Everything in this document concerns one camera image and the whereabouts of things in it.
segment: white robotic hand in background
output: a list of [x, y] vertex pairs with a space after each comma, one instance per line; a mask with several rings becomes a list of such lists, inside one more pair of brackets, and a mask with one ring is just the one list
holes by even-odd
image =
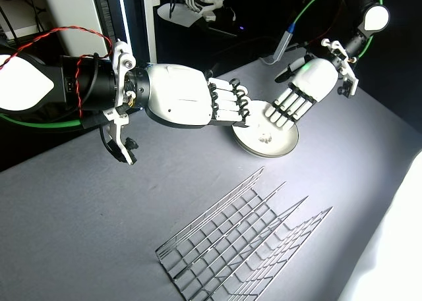
[[[352, 59], [349, 59], [339, 41], [330, 43], [328, 39], [324, 39], [321, 44], [331, 53], [342, 54], [344, 59], [342, 59], [339, 72], [344, 76], [345, 81], [350, 82], [350, 95], [353, 96], [358, 79], [349, 65]], [[326, 59], [312, 59], [308, 63], [305, 63], [304, 59], [299, 59], [280, 74], [284, 74], [287, 70], [296, 70], [301, 65], [299, 72], [289, 83], [289, 87], [265, 111], [268, 120], [282, 130], [289, 130], [316, 102], [323, 100], [338, 81], [336, 67]]]
[[201, 14], [206, 21], [215, 21], [216, 15], [213, 10], [223, 7], [224, 0], [185, 0], [190, 10]]

